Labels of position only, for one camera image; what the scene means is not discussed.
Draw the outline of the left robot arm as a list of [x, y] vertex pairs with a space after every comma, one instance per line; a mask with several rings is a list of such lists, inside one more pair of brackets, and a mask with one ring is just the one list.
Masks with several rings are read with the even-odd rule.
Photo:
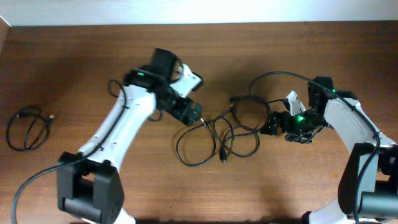
[[188, 95], [202, 83], [174, 53], [159, 48], [150, 63], [125, 74], [115, 105], [99, 129], [76, 154], [64, 152], [58, 160], [58, 209], [87, 223], [136, 223], [123, 208], [119, 173], [124, 156], [155, 110], [186, 126], [198, 121], [202, 107]]

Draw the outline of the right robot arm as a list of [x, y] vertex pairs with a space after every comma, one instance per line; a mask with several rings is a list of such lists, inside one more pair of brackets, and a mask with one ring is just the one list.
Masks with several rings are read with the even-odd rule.
[[261, 133], [309, 143], [334, 129], [349, 152], [337, 198], [302, 215], [301, 223], [384, 223], [397, 219], [397, 143], [385, 136], [351, 91], [336, 90], [330, 77], [308, 82], [309, 109], [291, 91], [284, 112], [273, 112]]

